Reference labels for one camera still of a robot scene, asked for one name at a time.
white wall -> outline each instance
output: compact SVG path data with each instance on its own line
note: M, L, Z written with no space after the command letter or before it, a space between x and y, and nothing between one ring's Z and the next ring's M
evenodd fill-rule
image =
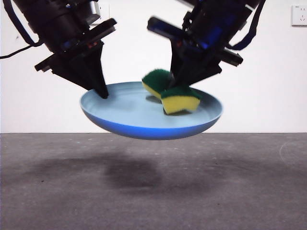
M267 0L258 36L240 52L243 64L222 64L222 74L194 85L224 105L209 132L307 131L307 28L290 25L291 5L306 2ZM140 81L154 68L169 69L169 41L148 32L147 20L156 15L180 26L189 8L175 0L118 0L110 7L118 24L103 39L106 82ZM3 6L1 31L2 55L26 46ZM102 132L80 109L84 89L50 71L35 71L49 55L42 46L1 61L1 132Z

electrical outlet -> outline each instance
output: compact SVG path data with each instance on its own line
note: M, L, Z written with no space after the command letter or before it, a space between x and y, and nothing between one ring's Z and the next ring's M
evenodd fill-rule
M98 25L105 20L110 19L110 2L108 0L99 0L98 1L100 18L92 23L92 25Z
M307 5L292 6L292 26L307 26Z

blue strap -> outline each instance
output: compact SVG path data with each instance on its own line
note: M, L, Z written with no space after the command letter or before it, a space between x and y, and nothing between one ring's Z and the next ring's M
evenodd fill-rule
M242 41L240 41L236 45L234 46L231 46L230 44L226 45L228 49L242 50L251 43L251 41L253 40L253 38L256 36L256 33L257 33L257 26L258 26L260 14L261 14L264 3L265 3L265 0L261 0L261 2L259 3L259 6L255 12L254 18L251 22L248 34L242 39Z

kitchen sponge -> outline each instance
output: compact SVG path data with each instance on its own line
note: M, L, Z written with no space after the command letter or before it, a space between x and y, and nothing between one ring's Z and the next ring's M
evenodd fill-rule
M170 81L169 72L163 69L156 69L142 79L144 88L162 101L166 114L196 110L201 97L187 85L167 89Z

wall socket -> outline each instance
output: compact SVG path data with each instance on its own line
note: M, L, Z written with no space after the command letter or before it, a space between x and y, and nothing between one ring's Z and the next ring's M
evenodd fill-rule
M307 26L307 5L292 6L292 26Z

